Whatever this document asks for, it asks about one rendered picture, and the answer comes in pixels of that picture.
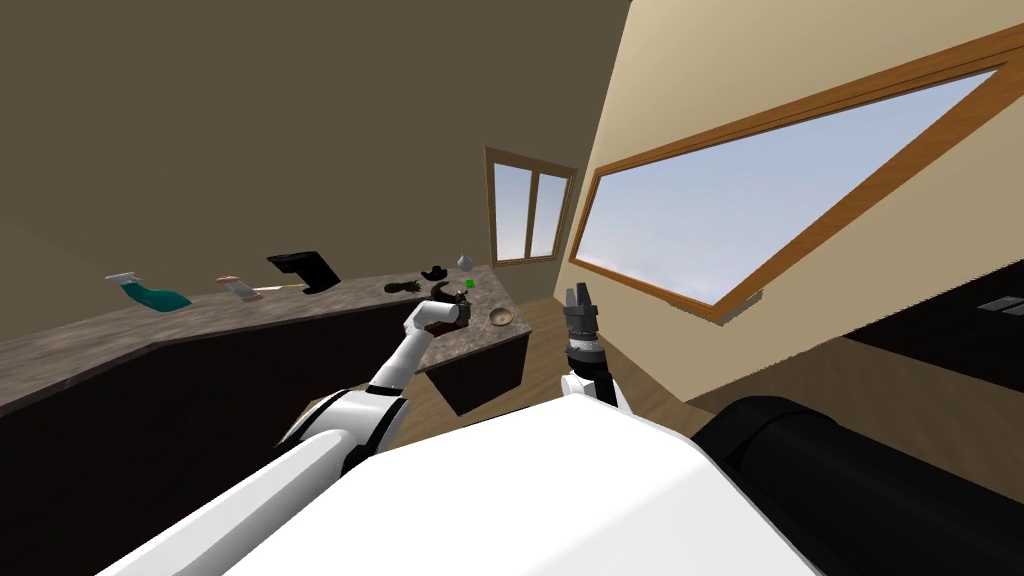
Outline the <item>small wood-framed window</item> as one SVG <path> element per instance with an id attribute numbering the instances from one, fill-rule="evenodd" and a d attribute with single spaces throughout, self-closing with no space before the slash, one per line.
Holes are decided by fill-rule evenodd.
<path id="1" fill-rule="evenodd" d="M 490 259 L 496 266 L 552 261 L 567 225 L 577 169 L 484 149 Z"/>

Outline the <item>pink and white bottle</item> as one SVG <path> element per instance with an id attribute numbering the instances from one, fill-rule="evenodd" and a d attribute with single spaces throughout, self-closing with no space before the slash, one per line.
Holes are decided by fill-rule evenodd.
<path id="1" fill-rule="evenodd" d="M 263 298 L 261 293 L 245 284 L 237 276 L 221 276 L 216 279 L 216 282 L 232 292 L 244 302 L 254 302 Z"/>

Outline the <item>teal spray bottle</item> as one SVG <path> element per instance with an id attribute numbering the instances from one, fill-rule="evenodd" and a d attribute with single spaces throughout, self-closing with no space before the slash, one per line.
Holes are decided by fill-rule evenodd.
<path id="1" fill-rule="evenodd" d="M 105 281 L 120 286 L 129 298 L 140 305 L 159 313 L 170 313 L 193 304 L 187 297 L 177 292 L 144 287 L 141 279 L 132 272 L 106 276 Z"/>

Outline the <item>large wood-framed window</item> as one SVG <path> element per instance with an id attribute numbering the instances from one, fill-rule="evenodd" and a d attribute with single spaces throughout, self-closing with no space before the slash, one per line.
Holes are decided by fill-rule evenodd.
<path id="1" fill-rule="evenodd" d="M 569 261 L 723 324 L 1024 97 L 1024 23 L 596 169 Z"/>

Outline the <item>black cabinet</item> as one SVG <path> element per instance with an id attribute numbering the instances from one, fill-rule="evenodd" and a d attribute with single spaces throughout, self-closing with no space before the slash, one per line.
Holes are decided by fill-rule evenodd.
<path id="1" fill-rule="evenodd" d="M 1024 259 L 846 337 L 1024 393 Z"/>

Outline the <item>black box appliance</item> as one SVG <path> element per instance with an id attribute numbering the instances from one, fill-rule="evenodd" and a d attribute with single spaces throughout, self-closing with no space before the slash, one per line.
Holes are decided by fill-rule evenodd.
<path id="1" fill-rule="evenodd" d="M 341 280 L 317 251 L 305 251 L 267 257 L 280 272 L 296 274 L 305 283 L 303 292 L 314 295 L 338 285 Z"/>

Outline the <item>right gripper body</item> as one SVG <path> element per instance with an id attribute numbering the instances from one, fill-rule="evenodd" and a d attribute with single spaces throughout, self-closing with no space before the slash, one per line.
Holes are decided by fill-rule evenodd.
<path id="1" fill-rule="evenodd" d="M 569 339 L 573 341 L 598 340 L 598 308 L 596 305 L 564 306 Z"/>

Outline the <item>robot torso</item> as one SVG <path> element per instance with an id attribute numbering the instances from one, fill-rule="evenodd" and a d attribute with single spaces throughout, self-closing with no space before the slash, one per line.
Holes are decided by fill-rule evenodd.
<path id="1" fill-rule="evenodd" d="M 572 394 L 389 450 L 225 576 L 821 576 L 690 439 Z"/>

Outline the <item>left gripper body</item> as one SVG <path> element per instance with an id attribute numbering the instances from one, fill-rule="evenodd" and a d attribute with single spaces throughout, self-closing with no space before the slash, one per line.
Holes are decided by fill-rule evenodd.
<path id="1" fill-rule="evenodd" d="M 451 304 L 451 314 L 446 320 L 430 325 L 431 333 L 450 333 L 469 325 L 471 319 L 471 303 L 468 301 L 468 291 L 456 291 L 454 294 L 444 290 L 446 283 L 436 283 L 430 291 L 432 302 Z"/>

